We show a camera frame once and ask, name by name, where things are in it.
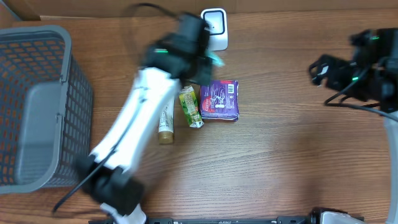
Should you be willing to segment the teal wipes packet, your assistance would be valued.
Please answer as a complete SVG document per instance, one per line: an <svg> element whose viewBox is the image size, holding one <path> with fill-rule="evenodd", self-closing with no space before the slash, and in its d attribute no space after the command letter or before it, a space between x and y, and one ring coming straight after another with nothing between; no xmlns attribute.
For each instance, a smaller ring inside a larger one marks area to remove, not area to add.
<svg viewBox="0 0 398 224"><path fill-rule="evenodd" d="M212 59L213 65L216 67L223 67L224 61L213 51L207 51L207 56Z"/></svg>

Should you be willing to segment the green yellow drink pouch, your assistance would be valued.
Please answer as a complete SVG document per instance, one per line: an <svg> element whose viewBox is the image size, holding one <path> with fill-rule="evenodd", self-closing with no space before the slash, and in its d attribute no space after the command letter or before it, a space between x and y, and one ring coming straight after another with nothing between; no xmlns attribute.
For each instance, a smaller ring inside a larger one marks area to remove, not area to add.
<svg viewBox="0 0 398 224"><path fill-rule="evenodd" d="M183 87L178 97L188 125L191 128L201 128L204 122L193 87L191 85Z"/></svg>

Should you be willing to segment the purple pad package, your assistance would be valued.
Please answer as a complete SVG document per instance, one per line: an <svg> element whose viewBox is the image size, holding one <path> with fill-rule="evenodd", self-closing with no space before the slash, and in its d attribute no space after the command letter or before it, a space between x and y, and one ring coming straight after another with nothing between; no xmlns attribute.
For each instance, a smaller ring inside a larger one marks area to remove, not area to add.
<svg viewBox="0 0 398 224"><path fill-rule="evenodd" d="M237 121L239 83L237 80L212 80L200 87L200 113L203 119Z"/></svg>

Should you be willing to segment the white tube gold cap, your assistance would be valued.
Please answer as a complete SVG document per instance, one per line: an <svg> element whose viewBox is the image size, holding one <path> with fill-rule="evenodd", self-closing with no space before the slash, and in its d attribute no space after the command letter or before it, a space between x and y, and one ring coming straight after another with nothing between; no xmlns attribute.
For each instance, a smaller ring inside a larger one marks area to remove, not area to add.
<svg viewBox="0 0 398 224"><path fill-rule="evenodd" d="M174 104L172 98L163 108L159 119L159 144L172 144L174 142Z"/></svg>

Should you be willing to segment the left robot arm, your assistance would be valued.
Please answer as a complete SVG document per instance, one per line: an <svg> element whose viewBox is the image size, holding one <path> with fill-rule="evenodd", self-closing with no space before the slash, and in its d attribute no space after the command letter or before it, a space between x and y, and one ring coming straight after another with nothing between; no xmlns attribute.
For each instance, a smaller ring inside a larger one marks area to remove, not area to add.
<svg viewBox="0 0 398 224"><path fill-rule="evenodd" d="M148 46L129 96L113 126L75 169L79 186L111 216L112 223L145 223L144 185L133 177L162 110L183 82L207 84L213 62L210 27L196 15L180 16L178 29Z"/></svg>

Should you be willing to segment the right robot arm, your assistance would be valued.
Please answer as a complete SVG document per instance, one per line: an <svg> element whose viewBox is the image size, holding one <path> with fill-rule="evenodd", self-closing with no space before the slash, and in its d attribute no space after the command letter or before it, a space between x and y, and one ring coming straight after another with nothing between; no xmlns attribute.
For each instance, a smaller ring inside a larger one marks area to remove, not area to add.
<svg viewBox="0 0 398 224"><path fill-rule="evenodd" d="M311 82L336 94L325 106L351 108L384 117L391 159L387 223L397 223L397 29L368 29L350 37L354 54L343 60L324 54L313 62Z"/></svg>

